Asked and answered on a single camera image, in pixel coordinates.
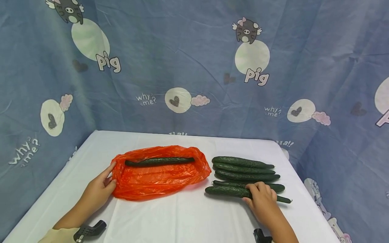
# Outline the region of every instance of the left hand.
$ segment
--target left hand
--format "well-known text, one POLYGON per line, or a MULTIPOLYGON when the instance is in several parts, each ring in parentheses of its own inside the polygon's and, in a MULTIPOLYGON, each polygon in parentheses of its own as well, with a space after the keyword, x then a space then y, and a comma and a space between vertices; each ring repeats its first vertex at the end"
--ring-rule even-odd
POLYGON ((116 188, 116 180, 108 177, 116 162, 101 172, 96 178, 89 182, 76 206, 81 207, 90 215, 99 210, 108 200, 116 188))

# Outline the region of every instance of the finger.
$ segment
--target finger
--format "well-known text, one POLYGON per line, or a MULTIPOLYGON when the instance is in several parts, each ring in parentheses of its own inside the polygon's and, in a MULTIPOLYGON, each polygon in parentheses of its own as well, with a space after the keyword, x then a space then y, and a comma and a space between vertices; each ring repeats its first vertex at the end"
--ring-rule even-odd
POLYGON ((108 186, 104 189, 107 193, 111 194, 116 188, 116 180, 112 180, 108 186))
POLYGON ((254 210, 254 205, 252 204, 252 200, 250 198, 242 198, 242 200, 249 206, 251 211, 254 210))
POLYGON ((266 192, 266 184, 264 182, 257 182, 255 186, 258 187, 260 192, 266 192))
POLYGON ((108 166, 107 169, 101 172, 100 175, 98 175, 97 177, 104 178, 104 179, 107 178, 109 174, 112 172, 112 170, 114 169, 115 165, 116 165, 116 161, 113 162, 110 166, 108 166))
POLYGON ((258 200, 260 198, 260 194, 258 188, 254 184, 247 184, 246 189, 249 189, 254 200, 258 200))
POLYGON ((277 202, 277 193, 272 189, 272 199, 277 202))
POLYGON ((104 180, 104 187, 108 186, 108 184, 112 181, 112 177, 108 177, 104 180))
POLYGON ((271 195, 271 194, 272 194, 272 189, 270 188, 270 186, 269 186, 269 185, 265 185, 265 187, 266 187, 266 192, 267 192, 269 195, 271 195))

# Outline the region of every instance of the bumpy cucumber skin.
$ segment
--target bumpy cucumber skin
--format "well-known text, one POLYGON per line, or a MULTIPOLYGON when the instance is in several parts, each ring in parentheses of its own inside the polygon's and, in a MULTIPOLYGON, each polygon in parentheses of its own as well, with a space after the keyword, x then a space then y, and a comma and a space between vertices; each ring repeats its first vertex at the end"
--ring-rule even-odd
POLYGON ((224 180, 226 178, 227 180, 238 180, 243 182, 272 182, 275 180, 278 180, 281 176, 274 174, 242 174, 242 173, 234 173, 234 172, 228 172, 225 170, 215 170, 215 175, 220 176, 224 180))
POLYGON ((212 163, 215 163, 215 162, 232 164, 232 165, 247 167, 247 168, 261 168, 261 169, 273 169, 274 168, 274 165, 272 165, 272 164, 265 164, 264 162, 261 162, 261 161, 243 159, 243 158, 238 158, 238 157, 230 157, 230 156, 214 157, 212 159, 212 163))
MULTIPOLYGON (((245 183, 238 183, 238 182, 221 182, 218 180, 214 180, 213 182, 214 186, 219 186, 219 185, 225 185, 225 186, 232 186, 232 187, 240 187, 240 188, 246 188, 245 183)), ((266 183, 267 185, 270 186, 271 189, 273 189, 276 193, 283 192, 285 190, 285 186, 281 184, 273 184, 273 183, 266 183)))
MULTIPOLYGON (((205 192, 211 195, 219 195, 219 196, 231 196, 236 198, 251 198, 252 194, 250 190, 240 188, 240 187, 232 187, 232 186, 215 186, 215 187, 207 187, 205 192)), ((292 201, 288 198, 277 196, 277 201, 281 203, 291 203, 292 201)))
POLYGON ((129 160, 125 161, 125 165, 130 167, 149 167, 149 166, 162 166, 167 164, 186 164, 194 162, 194 158, 182 158, 182 157, 161 157, 161 158, 151 158, 145 159, 140 162, 132 162, 129 160))
POLYGON ((261 168, 247 168, 240 167, 233 164, 226 164, 220 162, 214 162, 214 168, 216 170, 225 170, 229 172, 243 173, 243 174, 275 174, 275 171, 261 168))

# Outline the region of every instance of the black clip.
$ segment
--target black clip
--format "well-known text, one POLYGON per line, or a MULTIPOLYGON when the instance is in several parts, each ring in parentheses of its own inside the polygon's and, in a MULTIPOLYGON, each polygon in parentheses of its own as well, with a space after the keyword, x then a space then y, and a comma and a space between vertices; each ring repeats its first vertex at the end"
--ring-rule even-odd
POLYGON ((271 236, 265 236, 261 229, 254 230, 254 237, 256 243, 272 243, 273 240, 271 236))
POLYGON ((89 225, 82 225, 80 229, 74 234, 73 239, 77 243, 82 243, 84 241, 84 237, 90 236, 98 236, 100 235, 104 229, 107 227, 107 224, 100 220, 93 227, 89 225))

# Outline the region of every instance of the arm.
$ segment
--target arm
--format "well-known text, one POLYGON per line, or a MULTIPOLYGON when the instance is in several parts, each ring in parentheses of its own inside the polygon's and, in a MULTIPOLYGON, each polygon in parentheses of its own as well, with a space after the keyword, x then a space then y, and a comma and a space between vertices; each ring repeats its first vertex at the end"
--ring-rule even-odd
POLYGON ((298 243, 297 237, 277 205, 277 194, 263 182, 249 184, 252 199, 243 198, 254 215, 270 231, 275 243, 298 243))
POLYGON ((93 179, 85 188, 76 205, 67 212, 39 241, 39 243, 74 242, 73 235, 78 228, 108 200, 116 188, 116 180, 108 177, 116 163, 93 179))

